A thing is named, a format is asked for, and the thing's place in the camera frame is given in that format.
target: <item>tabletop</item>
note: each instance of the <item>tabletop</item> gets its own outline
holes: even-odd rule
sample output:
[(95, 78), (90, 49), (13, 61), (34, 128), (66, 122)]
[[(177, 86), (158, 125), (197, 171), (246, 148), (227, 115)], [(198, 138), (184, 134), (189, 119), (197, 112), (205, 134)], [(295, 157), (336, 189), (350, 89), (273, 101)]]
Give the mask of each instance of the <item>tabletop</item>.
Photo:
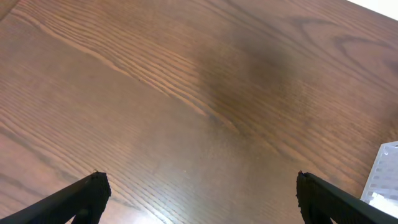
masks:
[(398, 139), (398, 22), (348, 1), (3, 11), (0, 217), (98, 170), (102, 223), (303, 223), (300, 170), (359, 198)]

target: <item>wooden table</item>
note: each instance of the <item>wooden table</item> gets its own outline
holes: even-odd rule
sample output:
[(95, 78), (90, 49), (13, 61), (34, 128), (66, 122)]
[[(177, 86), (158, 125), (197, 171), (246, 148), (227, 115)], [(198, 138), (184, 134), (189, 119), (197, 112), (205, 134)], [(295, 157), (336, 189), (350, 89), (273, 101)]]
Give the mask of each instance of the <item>wooden table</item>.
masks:
[(398, 139), (397, 49), (344, 0), (20, 0), (0, 217), (99, 170), (102, 223), (303, 223), (298, 171), (360, 197)]

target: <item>black object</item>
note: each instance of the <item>black object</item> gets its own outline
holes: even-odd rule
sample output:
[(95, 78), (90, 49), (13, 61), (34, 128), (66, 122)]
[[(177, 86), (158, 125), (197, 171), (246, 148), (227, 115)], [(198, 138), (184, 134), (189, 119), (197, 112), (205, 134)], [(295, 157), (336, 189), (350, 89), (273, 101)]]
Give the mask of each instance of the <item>black object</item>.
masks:
[(95, 172), (47, 198), (0, 220), (0, 224), (97, 224), (111, 196), (108, 178)]
[(297, 198), (305, 224), (332, 224), (330, 218), (339, 224), (398, 223), (398, 219), (310, 173), (298, 173)]

